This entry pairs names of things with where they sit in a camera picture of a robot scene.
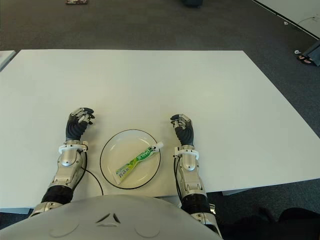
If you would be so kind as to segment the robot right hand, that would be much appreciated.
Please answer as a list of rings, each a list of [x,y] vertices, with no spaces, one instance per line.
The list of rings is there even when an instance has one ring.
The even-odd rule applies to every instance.
[[[175,114],[170,118],[175,134],[182,146],[194,146],[192,120],[184,114]]]

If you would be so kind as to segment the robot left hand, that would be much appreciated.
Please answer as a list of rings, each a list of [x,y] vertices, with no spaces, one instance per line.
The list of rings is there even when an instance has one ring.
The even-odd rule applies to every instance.
[[[80,141],[88,125],[92,125],[94,110],[87,107],[80,107],[69,114],[65,127],[66,141]]]

